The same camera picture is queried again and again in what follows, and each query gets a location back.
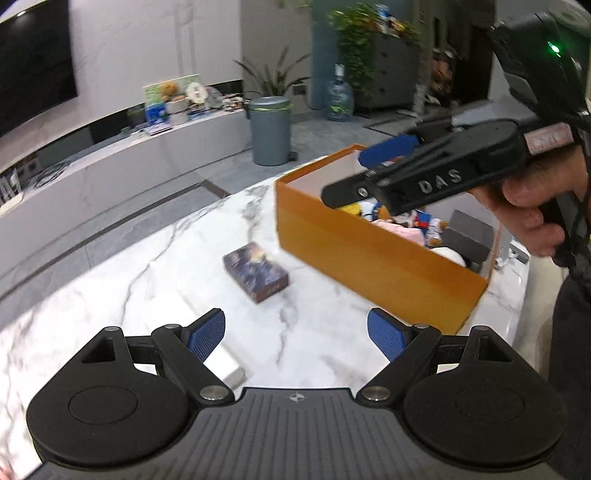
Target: tv screen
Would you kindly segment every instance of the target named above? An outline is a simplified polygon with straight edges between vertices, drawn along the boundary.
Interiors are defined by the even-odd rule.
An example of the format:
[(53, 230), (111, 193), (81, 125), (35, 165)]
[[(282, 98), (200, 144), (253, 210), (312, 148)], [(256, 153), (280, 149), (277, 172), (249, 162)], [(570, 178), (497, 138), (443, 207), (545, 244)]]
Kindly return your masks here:
[(68, 0), (47, 0), (0, 23), (0, 137), (77, 96)]

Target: blue water bottle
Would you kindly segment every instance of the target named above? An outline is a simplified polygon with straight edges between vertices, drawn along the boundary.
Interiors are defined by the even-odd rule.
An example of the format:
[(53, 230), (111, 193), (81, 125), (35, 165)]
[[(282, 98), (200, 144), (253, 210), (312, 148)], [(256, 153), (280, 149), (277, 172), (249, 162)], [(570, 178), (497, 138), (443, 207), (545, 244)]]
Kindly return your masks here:
[(345, 66), (335, 65), (336, 78), (329, 83), (326, 118), (333, 122), (348, 122), (353, 117), (355, 97), (353, 89), (345, 81)]

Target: gray trash can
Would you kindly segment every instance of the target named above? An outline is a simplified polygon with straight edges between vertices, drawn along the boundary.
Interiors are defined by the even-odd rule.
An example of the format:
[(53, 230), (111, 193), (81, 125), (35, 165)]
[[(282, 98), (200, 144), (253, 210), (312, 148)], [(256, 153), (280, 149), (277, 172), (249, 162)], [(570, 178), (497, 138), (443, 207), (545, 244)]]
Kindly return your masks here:
[(282, 165), (291, 150), (291, 102), (285, 97), (256, 98), (248, 105), (254, 163)]

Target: marble countertop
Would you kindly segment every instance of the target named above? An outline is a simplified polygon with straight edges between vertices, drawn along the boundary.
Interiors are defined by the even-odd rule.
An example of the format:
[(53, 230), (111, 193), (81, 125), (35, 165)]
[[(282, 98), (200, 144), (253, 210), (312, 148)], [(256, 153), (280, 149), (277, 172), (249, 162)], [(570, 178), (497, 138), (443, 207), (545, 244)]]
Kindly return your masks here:
[[(39, 464), (25, 424), (35, 393), (101, 328), (147, 335), (175, 321), (146, 315), (170, 292), (195, 318), (226, 314), (225, 348), (246, 371), (245, 385), (349, 387), (355, 393), (387, 360), (368, 338), (375, 305), (281, 250), (275, 233), (274, 179), (206, 207), (78, 277), (0, 332), (0, 467), (18, 478)], [(253, 304), (226, 273), (222, 257), (255, 241), (290, 274), (291, 285)], [(511, 260), (461, 333), (493, 327), (514, 340), (529, 266)]]

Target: cardboard box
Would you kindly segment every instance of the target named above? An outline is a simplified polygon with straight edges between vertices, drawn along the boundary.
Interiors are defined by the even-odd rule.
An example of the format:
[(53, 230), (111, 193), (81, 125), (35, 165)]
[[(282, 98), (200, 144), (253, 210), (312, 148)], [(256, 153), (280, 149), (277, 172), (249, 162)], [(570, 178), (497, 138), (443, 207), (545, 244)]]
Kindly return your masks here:
[(322, 187), (363, 171), (357, 159), (364, 148), (353, 145), (276, 182), (281, 247), (397, 318), (454, 334), (488, 286), (501, 227), (467, 193), (428, 208), (442, 220), (459, 209), (495, 228), (494, 251), (479, 275), (367, 220), (325, 207)]

